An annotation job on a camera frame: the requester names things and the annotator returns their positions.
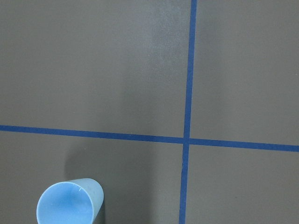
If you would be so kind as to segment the brown paper table mat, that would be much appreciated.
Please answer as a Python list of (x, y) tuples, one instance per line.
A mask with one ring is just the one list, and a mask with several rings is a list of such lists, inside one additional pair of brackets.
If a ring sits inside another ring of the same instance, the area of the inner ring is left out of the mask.
[(298, 223), (298, 1), (1, 1), (1, 223), (80, 178), (97, 224)]

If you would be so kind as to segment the light blue plastic cup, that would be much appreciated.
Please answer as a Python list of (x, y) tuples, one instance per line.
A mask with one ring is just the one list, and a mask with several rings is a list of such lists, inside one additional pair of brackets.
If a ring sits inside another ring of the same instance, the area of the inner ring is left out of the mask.
[(36, 218), (39, 224), (92, 224), (104, 202), (102, 186), (83, 178), (58, 182), (40, 196)]

